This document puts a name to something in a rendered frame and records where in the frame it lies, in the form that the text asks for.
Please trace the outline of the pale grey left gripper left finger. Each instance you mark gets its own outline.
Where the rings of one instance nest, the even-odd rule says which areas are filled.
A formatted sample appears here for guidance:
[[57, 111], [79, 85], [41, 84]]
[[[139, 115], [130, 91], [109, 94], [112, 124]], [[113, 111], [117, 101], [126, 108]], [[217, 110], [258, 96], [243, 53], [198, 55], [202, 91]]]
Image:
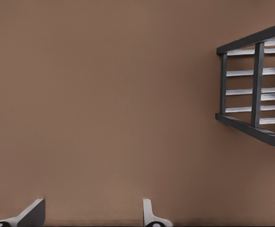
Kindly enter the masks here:
[[19, 215], [0, 220], [0, 227], [44, 227], [45, 199], [37, 199]]

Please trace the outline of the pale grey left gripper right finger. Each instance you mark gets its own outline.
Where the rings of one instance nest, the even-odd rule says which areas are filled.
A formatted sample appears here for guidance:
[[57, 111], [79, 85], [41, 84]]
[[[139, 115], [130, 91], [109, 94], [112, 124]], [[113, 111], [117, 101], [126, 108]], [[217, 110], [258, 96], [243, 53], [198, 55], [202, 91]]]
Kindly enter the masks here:
[[171, 221], [153, 214], [150, 199], [143, 199], [143, 227], [173, 227]]

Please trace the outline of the black shoe rack silver slats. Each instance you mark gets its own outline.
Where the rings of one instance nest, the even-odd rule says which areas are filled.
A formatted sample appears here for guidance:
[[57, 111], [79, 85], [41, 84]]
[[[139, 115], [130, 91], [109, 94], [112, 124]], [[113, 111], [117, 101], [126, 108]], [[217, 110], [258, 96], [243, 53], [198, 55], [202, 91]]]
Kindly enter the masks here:
[[[263, 88], [264, 75], [275, 75], [275, 67], [264, 68], [264, 55], [275, 54], [275, 26], [253, 33], [241, 39], [217, 47], [221, 57], [220, 107], [215, 119], [268, 145], [275, 146], [275, 132], [261, 128], [262, 125], [275, 124], [275, 87]], [[254, 56], [251, 70], [227, 70], [229, 56]], [[229, 77], [252, 76], [249, 89], [226, 88]], [[226, 107], [227, 96], [251, 95], [250, 107]]]

